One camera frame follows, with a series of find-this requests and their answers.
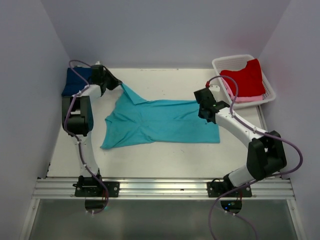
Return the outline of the turquoise t shirt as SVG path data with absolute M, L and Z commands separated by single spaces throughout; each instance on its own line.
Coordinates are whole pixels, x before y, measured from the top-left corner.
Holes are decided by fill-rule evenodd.
M 123 93 L 105 118 L 101 149 L 154 142 L 220 143 L 219 127 L 199 118 L 195 100 L 146 100 L 125 84 L 121 88 Z

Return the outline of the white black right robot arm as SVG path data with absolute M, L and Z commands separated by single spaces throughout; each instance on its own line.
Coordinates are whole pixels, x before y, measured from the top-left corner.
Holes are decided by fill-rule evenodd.
M 219 196 L 235 196 L 241 186 L 251 181 L 260 181 L 287 166 L 283 144 L 276 131 L 264 136 L 265 131 L 257 128 L 236 114 L 224 101 L 216 101 L 209 88 L 195 91 L 194 96 L 199 104 L 198 116 L 208 123 L 218 125 L 240 140 L 247 148 L 244 166 L 228 173 L 222 181 L 212 180 L 209 189 Z

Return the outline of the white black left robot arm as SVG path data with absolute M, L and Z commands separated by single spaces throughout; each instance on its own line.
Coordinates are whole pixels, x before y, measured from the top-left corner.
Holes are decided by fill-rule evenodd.
M 94 157 L 92 130 L 94 114 L 92 103 L 102 97 L 106 90 L 114 90 L 122 82 L 104 65 L 96 63 L 70 66 L 62 91 L 62 128 L 71 136 L 76 147 L 80 174 L 75 187 L 75 196 L 84 198 L 116 198 L 120 184 L 103 181 Z

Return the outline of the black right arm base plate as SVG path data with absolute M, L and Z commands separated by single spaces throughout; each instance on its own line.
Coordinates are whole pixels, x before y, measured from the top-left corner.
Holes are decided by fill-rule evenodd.
M 245 187 L 242 189 L 239 189 L 237 191 L 234 191 L 235 187 L 230 185 L 229 183 L 225 182 L 224 180 L 215 178 L 211 181 L 208 181 L 206 183 L 206 190 L 207 190 L 207 195 L 209 198 L 217 198 L 220 197 L 221 195 L 232 191 L 228 195 L 224 196 L 225 198 L 250 198 L 253 196 L 251 187 Z

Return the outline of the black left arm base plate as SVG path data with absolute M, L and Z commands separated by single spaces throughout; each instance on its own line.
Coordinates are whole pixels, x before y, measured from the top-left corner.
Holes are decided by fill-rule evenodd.
M 72 186 L 75 187 L 74 195 L 76 197 L 107 197 L 106 189 L 108 190 L 108 197 L 117 198 L 120 191 L 120 183 L 118 181 L 102 181 L 104 187 L 94 177 L 79 176 L 77 183 Z

